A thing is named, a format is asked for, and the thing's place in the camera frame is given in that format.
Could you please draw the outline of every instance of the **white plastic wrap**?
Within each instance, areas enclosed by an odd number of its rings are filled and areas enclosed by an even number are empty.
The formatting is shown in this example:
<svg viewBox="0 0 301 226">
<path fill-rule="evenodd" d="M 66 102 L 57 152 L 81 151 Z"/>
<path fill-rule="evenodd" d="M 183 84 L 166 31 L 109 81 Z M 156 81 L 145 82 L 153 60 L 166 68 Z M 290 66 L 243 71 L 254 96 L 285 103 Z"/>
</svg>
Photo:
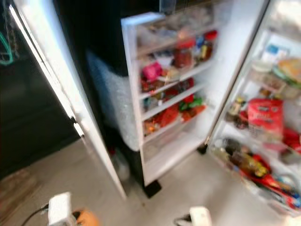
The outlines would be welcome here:
<svg viewBox="0 0 301 226">
<path fill-rule="evenodd" d="M 129 148 L 138 151 L 138 136 L 128 77 L 113 73 L 91 51 L 87 52 L 87 60 L 106 122 L 120 132 Z"/>
</svg>

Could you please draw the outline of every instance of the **red snack bag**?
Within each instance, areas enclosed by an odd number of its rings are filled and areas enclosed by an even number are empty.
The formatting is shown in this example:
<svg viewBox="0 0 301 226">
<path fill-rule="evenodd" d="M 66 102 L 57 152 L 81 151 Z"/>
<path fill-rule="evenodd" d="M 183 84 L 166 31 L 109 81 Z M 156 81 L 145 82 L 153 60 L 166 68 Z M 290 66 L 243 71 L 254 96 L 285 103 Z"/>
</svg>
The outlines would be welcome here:
<svg viewBox="0 0 301 226">
<path fill-rule="evenodd" d="M 282 140 L 283 101 L 252 99 L 248 104 L 248 121 L 256 138 L 264 141 Z"/>
<path fill-rule="evenodd" d="M 160 115 L 159 124 L 160 127 L 164 127 L 172 123 L 178 116 L 178 105 L 173 105 L 163 111 Z"/>
<path fill-rule="evenodd" d="M 144 67 L 142 73 L 148 82 L 152 82 L 157 80 L 158 76 L 161 75 L 162 68 L 158 62 L 154 62 L 153 64 Z"/>
</svg>

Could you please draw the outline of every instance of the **gray floor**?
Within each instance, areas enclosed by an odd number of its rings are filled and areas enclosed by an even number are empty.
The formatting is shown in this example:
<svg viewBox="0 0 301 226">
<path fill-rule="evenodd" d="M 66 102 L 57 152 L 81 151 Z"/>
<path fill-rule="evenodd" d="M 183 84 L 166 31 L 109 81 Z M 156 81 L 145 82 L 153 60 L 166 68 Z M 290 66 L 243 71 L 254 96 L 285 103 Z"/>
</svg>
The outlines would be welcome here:
<svg viewBox="0 0 301 226">
<path fill-rule="evenodd" d="M 119 196 L 104 166 L 95 167 L 79 140 L 30 167 L 42 188 L 5 226 L 19 226 L 55 194 L 72 193 L 73 209 L 93 211 L 105 226 L 171 226 L 195 205 L 206 206 L 213 226 L 284 226 L 284 220 L 249 194 L 209 155 L 197 152 L 160 179 L 163 189 L 147 199 L 133 182 L 126 201 Z M 36 216 L 29 226 L 47 225 Z"/>
</svg>

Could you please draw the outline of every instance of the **sauce jar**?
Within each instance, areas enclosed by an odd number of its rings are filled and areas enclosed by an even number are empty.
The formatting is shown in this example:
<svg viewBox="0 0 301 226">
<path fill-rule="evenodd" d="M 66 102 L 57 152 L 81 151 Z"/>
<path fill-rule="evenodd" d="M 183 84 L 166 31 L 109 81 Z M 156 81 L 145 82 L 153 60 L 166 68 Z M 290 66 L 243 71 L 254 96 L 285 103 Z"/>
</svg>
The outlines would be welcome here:
<svg viewBox="0 0 301 226">
<path fill-rule="evenodd" d="M 217 37 L 217 31 L 211 31 L 204 35 L 204 43 L 201 47 L 200 61 L 209 60 L 214 49 L 214 42 Z"/>
<path fill-rule="evenodd" d="M 192 66 L 192 48 L 195 46 L 195 44 L 195 39 L 189 39 L 186 41 L 181 41 L 176 45 L 174 50 L 174 65 L 177 68 Z"/>
</svg>

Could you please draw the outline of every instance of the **plastic container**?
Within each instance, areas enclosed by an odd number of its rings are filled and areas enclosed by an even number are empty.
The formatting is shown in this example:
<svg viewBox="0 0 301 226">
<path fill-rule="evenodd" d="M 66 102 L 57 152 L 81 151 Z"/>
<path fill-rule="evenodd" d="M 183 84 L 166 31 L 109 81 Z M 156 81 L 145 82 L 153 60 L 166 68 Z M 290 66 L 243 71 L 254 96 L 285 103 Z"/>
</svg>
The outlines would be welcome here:
<svg viewBox="0 0 301 226">
<path fill-rule="evenodd" d="M 272 68 L 272 64 L 254 60 L 250 71 L 251 79 L 255 82 L 263 83 L 274 92 L 281 92 L 286 83 L 272 73 Z"/>
</svg>

